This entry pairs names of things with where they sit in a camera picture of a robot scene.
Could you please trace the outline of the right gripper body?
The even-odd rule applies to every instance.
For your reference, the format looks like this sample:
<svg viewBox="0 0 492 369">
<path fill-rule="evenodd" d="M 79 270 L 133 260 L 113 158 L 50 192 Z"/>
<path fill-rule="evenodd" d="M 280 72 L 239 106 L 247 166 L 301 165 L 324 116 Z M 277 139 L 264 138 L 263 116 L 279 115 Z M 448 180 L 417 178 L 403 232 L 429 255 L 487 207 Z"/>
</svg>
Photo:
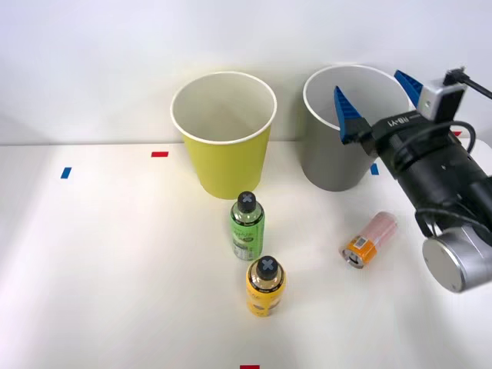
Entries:
<svg viewBox="0 0 492 369">
<path fill-rule="evenodd" d="M 408 111 L 370 123 L 362 119 L 362 161 L 381 161 L 393 176 L 438 176 L 463 160 L 463 145 L 444 121 Z"/>
</svg>

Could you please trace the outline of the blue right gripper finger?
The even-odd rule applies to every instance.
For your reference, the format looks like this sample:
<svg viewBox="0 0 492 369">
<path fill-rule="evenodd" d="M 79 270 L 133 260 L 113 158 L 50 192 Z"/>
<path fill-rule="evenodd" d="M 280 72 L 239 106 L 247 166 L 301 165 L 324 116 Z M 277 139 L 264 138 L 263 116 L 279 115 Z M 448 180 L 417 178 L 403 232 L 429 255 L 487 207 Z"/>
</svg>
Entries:
<svg viewBox="0 0 492 369">
<path fill-rule="evenodd" d="M 404 89 L 408 98 L 411 100 L 412 105 L 416 109 L 419 109 L 421 92 L 424 87 L 423 84 L 401 70 L 396 70 L 394 78 Z"/>
<path fill-rule="evenodd" d="M 338 86 L 334 89 L 334 106 L 343 145 L 361 142 L 372 132 L 367 120 L 349 102 Z"/>
</svg>

